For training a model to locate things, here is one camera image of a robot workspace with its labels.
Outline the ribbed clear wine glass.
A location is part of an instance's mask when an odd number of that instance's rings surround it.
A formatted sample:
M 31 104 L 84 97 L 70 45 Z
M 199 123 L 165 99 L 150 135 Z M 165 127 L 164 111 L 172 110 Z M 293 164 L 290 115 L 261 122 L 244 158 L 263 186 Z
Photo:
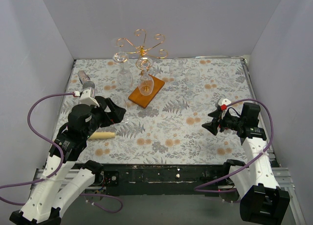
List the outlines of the ribbed clear wine glass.
M 119 64 L 117 81 L 120 87 L 123 89 L 130 89 L 133 86 L 133 75 L 130 72 L 129 64 L 127 61 Z

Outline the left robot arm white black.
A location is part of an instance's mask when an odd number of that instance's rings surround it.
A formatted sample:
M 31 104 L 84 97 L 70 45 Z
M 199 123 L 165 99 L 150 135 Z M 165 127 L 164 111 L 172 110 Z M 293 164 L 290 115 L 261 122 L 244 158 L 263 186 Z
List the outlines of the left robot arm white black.
M 94 104 L 78 104 L 68 114 L 49 150 L 42 176 L 20 210 L 9 220 L 16 225 L 59 225 L 69 206 L 90 186 L 104 180 L 103 166 L 89 160 L 65 186 L 62 183 L 87 146 L 87 140 L 99 128 L 120 123 L 125 108 L 110 98 L 97 96 Z

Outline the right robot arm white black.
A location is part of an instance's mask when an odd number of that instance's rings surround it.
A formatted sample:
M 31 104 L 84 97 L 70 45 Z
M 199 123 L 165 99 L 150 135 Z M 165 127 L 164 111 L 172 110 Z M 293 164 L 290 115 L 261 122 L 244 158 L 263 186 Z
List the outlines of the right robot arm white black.
M 233 103 L 228 99 L 217 102 L 209 113 L 212 121 L 202 125 L 213 135 L 233 130 L 240 138 L 248 162 L 228 160 L 221 172 L 222 181 L 236 187 L 240 197 L 240 216 L 243 221 L 261 225 L 279 225 L 290 203 L 290 196 L 279 186 L 271 167 L 265 130 L 259 127 L 259 113 L 263 104 L 244 99 L 240 114 L 231 115 Z

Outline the round clear wine glass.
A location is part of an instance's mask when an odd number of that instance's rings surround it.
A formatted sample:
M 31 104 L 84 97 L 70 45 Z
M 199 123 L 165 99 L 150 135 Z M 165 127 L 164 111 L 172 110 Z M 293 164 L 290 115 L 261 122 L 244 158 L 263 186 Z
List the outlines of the round clear wine glass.
M 126 52 L 122 51 L 124 46 L 123 41 L 120 40 L 119 38 L 113 38 L 111 41 L 111 45 L 116 50 L 116 53 L 113 55 L 113 60 L 119 64 L 127 62 L 129 56 Z

